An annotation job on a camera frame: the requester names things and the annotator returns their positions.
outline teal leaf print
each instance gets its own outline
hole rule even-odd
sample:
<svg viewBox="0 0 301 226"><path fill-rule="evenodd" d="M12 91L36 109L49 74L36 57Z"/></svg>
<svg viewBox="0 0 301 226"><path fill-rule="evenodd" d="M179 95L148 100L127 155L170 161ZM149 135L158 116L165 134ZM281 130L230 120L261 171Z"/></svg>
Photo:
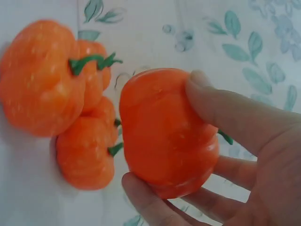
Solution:
<svg viewBox="0 0 301 226"><path fill-rule="evenodd" d="M287 92L286 102L284 104L284 110L292 111L297 99L297 88L294 85L290 85Z"/></svg>
<svg viewBox="0 0 301 226"><path fill-rule="evenodd" d="M240 22L233 11L227 11L225 14L225 25L230 34L236 39L240 33Z"/></svg>
<svg viewBox="0 0 301 226"><path fill-rule="evenodd" d="M141 220L141 215L137 215L137 216L129 219L127 222L124 222L123 226L138 226L140 220Z"/></svg>
<svg viewBox="0 0 301 226"><path fill-rule="evenodd" d="M233 60L241 62L249 61L249 55L237 45L223 44L222 48L226 52L227 56Z"/></svg>
<svg viewBox="0 0 301 226"><path fill-rule="evenodd" d="M229 157L238 158L240 149L238 146L233 145L229 148Z"/></svg>
<svg viewBox="0 0 301 226"><path fill-rule="evenodd" d="M107 12L104 16L99 15L95 21L102 22L106 24L114 24L123 20L123 16L126 13L125 8L117 7L112 8L109 12Z"/></svg>
<svg viewBox="0 0 301 226"><path fill-rule="evenodd" d="M221 26L221 24L217 21L210 21L207 23L208 31L212 34L227 34Z"/></svg>
<svg viewBox="0 0 301 226"><path fill-rule="evenodd" d="M285 80L285 73L275 62L267 62L266 63L267 72L269 74L269 78L275 84L279 82L283 82Z"/></svg>
<svg viewBox="0 0 301 226"><path fill-rule="evenodd" d="M256 100L258 102L262 102L266 105L275 106L273 104L273 102L268 97L265 97L265 96L262 96L262 95L259 95L259 94L252 94L251 99Z"/></svg>
<svg viewBox="0 0 301 226"><path fill-rule="evenodd" d="M84 39L89 41L95 41L99 35L100 32L94 30L81 30L78 33L79 39Z"/></svg>
<svg viewBox="0 0 301 226"><path fill-rule="evenodd" d="M256 71L251 68L244 68L243 74L250 85L258 92L269 95L272 93L272 86Z"/></svg>
<svg viewBox="0 0 301 226"><path fill-rule="evenodd" d="M249 37L249 51L251 55L251 61L255 63L255 58L258 56L258 54L262 51L262 38L257 32L252 32Z"/></svg>
<svg viewBox="0 0 301 226"><path fill-rule="evenodd" d="M103 0L90 0L84 10L86 17L85 23L89 22L99 12L103 12Z"/></svg>

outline printed flower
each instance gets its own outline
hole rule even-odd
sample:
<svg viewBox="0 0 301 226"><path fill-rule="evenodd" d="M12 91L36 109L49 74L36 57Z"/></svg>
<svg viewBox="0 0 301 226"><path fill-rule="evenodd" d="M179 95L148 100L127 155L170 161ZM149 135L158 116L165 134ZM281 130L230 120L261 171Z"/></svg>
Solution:
<svg viewBox="0 0 301 226"><path fill-rule="evenodd" d="M294 29L291 20L285 15L280 15L279 17L273 16L272 21L277 26L275 28L275 34L281 39L281 52L286 53L291 50L294 60L299 61L301 59L301 36L296 29Z"/></svg>
<svg viewBox="0 0 301 226"><path fill-rule="evenodd" d="M285 6L285 11L288 16L293 15L293 8L301 9L301 0L274 0L278 6Z"/></svg>
<svg viewBox="0 0 301 226"><path fill-rule="evenodd" d="M275 14L275 7L272 5L273 0L248 0L249 6L255 11L259 11L263 18L268 18L268 11Z"/></svg>
<svg viewBox="0 0 301 226"><path fill-rule="evenodd" d="M176 34L176 45L175 49L179 52L185 52L193 47L193 31L183 31Z"/></svg>

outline artificial pumpkin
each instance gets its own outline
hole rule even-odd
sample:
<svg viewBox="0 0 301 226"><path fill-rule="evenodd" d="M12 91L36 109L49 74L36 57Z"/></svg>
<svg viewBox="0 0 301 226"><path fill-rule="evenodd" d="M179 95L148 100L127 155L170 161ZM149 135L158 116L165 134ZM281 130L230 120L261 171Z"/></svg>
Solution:
<svg viewBox="0 0 301 226"><path fill-rule="evenodd" d="M111 77L107 67L121 63L114 56L107 57L99 43L75 40L55 21L28 25L0 61L0 100L8 121L42 137L65 131L100 101Z"/></svg>
<svg viewBox="0 0 301 226"><path fill-rule="evenodd" d="M80 190L106 187L114 176L118 138L113 103L102 97L97 107L80 116L56 141L56 159L63 177Z"/></svg>
<svg viewBox="0 0 301 226"><path fill-rule="evenodd" d="M121 92L127 164L162 199L198 190L219 157L218 129L199 118L186 97L188 76L180 69L148 70Z"/></svg>

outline human hand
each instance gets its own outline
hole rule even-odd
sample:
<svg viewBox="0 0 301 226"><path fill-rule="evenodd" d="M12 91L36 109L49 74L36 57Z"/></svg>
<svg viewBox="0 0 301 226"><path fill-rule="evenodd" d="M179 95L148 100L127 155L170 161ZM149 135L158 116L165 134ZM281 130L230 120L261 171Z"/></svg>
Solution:
<svg viewBox="0 0 301 226"><path fill-rule="evenodd" d="M220 128L257 162L220 156L214 174L251 191L246 203L204 188L183 199L224 226L301 225L301 116L210 87L193 72L186 93L199 116ZM208 226L158 198L132 173L122 184L150 226Z"/></svg>

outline green stem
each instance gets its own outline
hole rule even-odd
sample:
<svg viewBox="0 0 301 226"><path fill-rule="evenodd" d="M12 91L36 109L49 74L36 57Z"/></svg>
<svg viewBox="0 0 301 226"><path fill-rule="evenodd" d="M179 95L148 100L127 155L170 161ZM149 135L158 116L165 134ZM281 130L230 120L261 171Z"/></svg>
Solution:
<svg viewBox="0 0 301 226"><path fill-rule="evenodd" d="M119 119L115 119L115 121L114 121L114 126L115 127L118 127L118 126L120 126L121 125L121 121L119 120Z"/></svg>
<svg viewBox="0 0 301 226"><path fill-rule="evenodd" d="M113 53L106 59L104 59L104 57L102 57L99 54L92 54L92 55L86 56L79 60L69 59L69 66L72 71L72 74L75 76L79 76L79 74L83 70L86 63L88 63L92 60L96 60L97 61L97 69L101 71L105 67L111 67L114 63L123 63L122 60L114 59L115 55L116 54Z"/></svg>
<svg viewBox="0 0 301 226"><path fill-rule="evenodd" d="M227 134L225 134L223 131L221 131L220 129L217 132L218 134L221 134L222 137L230 144L233 145L233 139L231 137L229 137Z"/></svg>
<svg viewBox="0 0 301 226"><path fill-rule="evenodd" d="M120 63L122 64L122 60L114 59L116 53L112 53L109 55L105 60L103 61L98 61L97 62L97 69L98 70L103 70L105 67L111 67L114 63Z"/></svg>
<svg viewBox="0 0 301 226"><path fill-rule="evenodd" d="M108 147L108 152L110 153L110 155L112 155L112 157L114 157L120 151L121 148L123 148L123 143L119 143L114 147Z"/></svg>

